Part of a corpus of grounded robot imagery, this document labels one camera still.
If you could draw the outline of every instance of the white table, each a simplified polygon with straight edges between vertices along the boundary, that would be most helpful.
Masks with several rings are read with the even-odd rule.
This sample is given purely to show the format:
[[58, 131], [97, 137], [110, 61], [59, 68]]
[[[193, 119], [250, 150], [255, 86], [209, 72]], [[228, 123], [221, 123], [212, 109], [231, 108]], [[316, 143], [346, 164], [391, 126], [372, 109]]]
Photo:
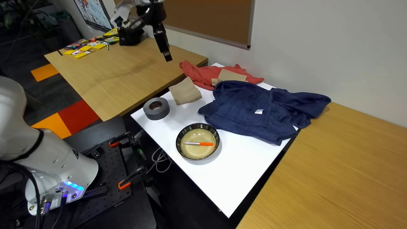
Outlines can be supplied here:
[[175, 163], [203, 189], [203, 192], [231, 217], [250, 193], [261, 175], [278, 157], [289, 140], [280, 146], [255, 137], [218, 129], [222, 150], [204, 160], [185, 159], [176, 147], [179, 132], [195, 122], [205, 122], [198, 110], [214, 100], [213, 91], [199, 87], [203, 98], [194, 103], [177, 105], [172, 94], [163, 95], [170, 103], [171, 113], [159, 121], [149, 119], [143, 109], [131, 117], [156, 140]]

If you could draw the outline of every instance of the desk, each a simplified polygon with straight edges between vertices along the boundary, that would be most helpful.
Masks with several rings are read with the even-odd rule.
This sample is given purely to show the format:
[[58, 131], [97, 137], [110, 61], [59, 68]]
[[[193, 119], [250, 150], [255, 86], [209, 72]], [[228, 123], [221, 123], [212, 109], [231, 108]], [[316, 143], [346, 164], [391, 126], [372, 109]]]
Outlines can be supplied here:
[[407, 227], [406, 206], [407, 129], [331, 103], [238, 227]]
[[282, 145], [273, 145], [256, 137], [218, 129], [221, 150], [204, 160], [185, 159], [176, 147], [177, 135], [191, 123], [205, 122], [204, 115], [198, 110], [214, 100], [212, 90], [203, 87], [199, 90], [201, 99], [182, 105], [177, 105], [170, 91], [166, 93], [162, 98], [168, 100], [171, 112], [162, 119], [149, 119], [143, 109], [133, 113], [131, 117], [219, 210], [231, 217], [289, 140], [284, 140]]
[[180, 62], [207, 65], [208, 58], [172, 45], [173, 61], [166, 62], [154, 39], [138, 45], [114, 44], [83, 58], [62, 56], [46, 58], [67, 81], [107, 121], [124, 114], [184, 77]]

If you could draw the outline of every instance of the black cable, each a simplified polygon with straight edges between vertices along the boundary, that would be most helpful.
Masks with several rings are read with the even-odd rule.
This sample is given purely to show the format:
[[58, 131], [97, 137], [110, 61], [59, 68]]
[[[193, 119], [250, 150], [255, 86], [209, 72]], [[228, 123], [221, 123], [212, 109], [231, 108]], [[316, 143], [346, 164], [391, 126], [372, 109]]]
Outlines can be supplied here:
[[13, 165], [13, 166], [18, 168], [17, 171], [26, 174], [28, 177], [28, 179], [32, 180], [35, 189], [36, 189], [36, 201], [37, 201], [36, 229], [41, 229], [42, 227], [42, 225], [41, 225], [41, 197], [40, 197], [40, 189], [39, 189], [39, 184], [37, 184], [35, 175], [26, 166], [23, 166], [21, 164], [6, 161], [6, 160], [0, 160], [0, 164]]
[[56, 217], [56, 220], [54, 221], [54, 224], [53, 224], [53, 227], [51, 227], [51, 229], [55, 229], [55, 227], [59, 225], [59, 221], [60, 221], [62, 215], [63, 215], [63, 212], [64, 212], [65, 202], [67, 202], [67, 197], [65, 197], [65, 196], [64, 196], [64, 193], [63, 193], [63, 197], [62, 197], [62, 206], [60, 206], [60, 213], [59, 213], [59, 216]]
[[40, 133], [39, 133], [39, 136], [37, 136], [37, 140], [36, 140], [35, 145], [31, 146], [25, 154], [20, 155], [20, 156], [9, 160], [9, 161], [17, 161], [17, 160], [21, 160], [21, 159], [26, 159], [26, 157], [28, 157], [31, 154], [34, 154], [34, 152], [39, 149], [39, 146], [41, 145], [41, 142], [42, 142], [42, 140], [44, 140], [44, 135], [45, 135], [44, 129], [41, 129], [41, 128], [39, 128], [39, 132], [40, 132]]

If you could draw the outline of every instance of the wooden table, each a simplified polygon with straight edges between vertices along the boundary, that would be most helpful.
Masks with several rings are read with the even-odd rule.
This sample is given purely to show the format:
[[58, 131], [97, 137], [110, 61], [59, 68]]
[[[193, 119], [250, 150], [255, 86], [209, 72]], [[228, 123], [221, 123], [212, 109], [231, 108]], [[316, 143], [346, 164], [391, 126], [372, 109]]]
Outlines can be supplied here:
[[407, 129], [330, 104], [238, 227], [407, 227]]
[[46, 58], [101, 119], [107, 121], [184, 79], [181, 61], [198, 66], [208, 63], [207, 57], [175, 45], [171, 52], [173, 61], [166, 62], [156, 40], [149, 38], [138, 45], [114, 44], [78, 59], [59, 52]]

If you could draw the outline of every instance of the orange floor mat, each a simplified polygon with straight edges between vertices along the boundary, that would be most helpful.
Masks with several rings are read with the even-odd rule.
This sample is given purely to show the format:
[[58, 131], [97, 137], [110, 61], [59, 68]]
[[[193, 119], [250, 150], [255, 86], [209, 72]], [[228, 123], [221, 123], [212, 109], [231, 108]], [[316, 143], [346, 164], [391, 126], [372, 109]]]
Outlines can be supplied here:
[[51, 63], [48, 63], [45, 66], [32, 70], [31, 73], [35, 76], [37, 81], [42, 81], [59, 73], [59, 71]]
[[64, 123], [59, 113], [54, 113], [46, 117], [45, 119], [35, 123], [32, 127], [51, 129], [54, 133], [56, 133], [62, 138], [67, 138], [72, 136], [72, 132], [68, 129], [67, 124]]

